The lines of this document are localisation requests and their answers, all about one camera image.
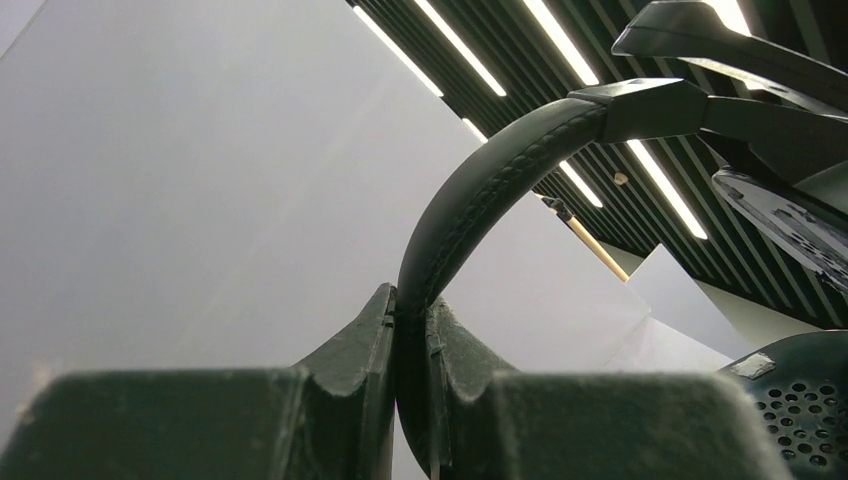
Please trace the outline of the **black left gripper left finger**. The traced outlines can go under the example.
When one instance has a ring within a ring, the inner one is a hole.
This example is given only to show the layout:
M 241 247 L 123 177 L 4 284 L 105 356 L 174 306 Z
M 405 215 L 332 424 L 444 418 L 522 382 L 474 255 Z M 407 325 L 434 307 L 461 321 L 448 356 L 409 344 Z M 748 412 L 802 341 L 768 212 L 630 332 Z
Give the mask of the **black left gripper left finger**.
M 50 383 L 5 479 L 387 479 L 396 290 L 284 368 L 97 371 Z

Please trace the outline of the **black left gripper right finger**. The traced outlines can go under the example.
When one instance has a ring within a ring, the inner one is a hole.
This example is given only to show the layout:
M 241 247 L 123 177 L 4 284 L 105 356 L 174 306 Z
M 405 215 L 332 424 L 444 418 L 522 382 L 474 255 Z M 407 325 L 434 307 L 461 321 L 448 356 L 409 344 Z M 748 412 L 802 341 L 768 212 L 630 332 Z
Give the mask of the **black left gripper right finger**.
M 435 302 L 433 479 L 785 479 L 751 399 L 707 374 L 522 372 Z

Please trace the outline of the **black headphones with cable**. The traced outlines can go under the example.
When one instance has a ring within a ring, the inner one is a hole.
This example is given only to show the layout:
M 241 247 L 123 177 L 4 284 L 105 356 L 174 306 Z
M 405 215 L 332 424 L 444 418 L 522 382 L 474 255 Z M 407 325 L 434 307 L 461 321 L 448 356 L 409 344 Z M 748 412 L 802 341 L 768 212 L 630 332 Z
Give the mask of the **black headphones with cable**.
M 592 144 L 686 135 L 747 146 L 712 177 L 722 198 L 795 260 L 847 287 L 847 75 L 739 34 L 703 1 L 654 1 L 613 44 L 617 56 L 677 58 L 780 96 L 714 96 L 677 78 L 588 87 L 505 127 L 449 177 L 418 221 L 401 264 L 396 398 L 421 468 L 428 434 L 425 323 L 430 307 L 499 219 L 558 163 Z M 794 335 L 715 373 L 751 399 L 785 479 L 847 475 L 847 333 Z

